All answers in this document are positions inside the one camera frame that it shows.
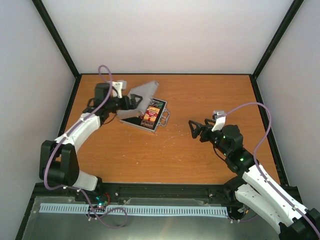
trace brown wooden surface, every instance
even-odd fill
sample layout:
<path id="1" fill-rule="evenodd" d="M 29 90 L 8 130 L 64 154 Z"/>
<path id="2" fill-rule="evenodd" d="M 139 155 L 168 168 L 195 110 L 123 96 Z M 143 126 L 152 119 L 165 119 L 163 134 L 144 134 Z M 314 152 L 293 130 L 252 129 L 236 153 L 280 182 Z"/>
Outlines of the brown wooden surface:
<path id="1" fill-rule="evenodd" d="M 80 148 L 80 169 L 102 177 L 104 182 L 224 184 L 234 177 L 227 165 L 214 153 L 211 143 L 192 139 L 189 120 L 200 123 L 213 110 L 230 111 L 254 102 L 250 79 L 246 75 L 114 75 L 114 81 L 126 80 L 127 89 L 152 80 L 159 82 L 154 95 L 167 101 L 171 116 L 166 127 L 156 133 L 124 125 L 115 118 L 95 131 Z M 83 75 L 67 123 L 75 123 L 94 89 L 102 80 L 98 75 Z M 237 124 L 248 151 L 264 134 L 255 105 L 244 107 L 227 117 L 227 124 Z M 259 161 L 279 182 L 266 140 L 258 150 Z"/>

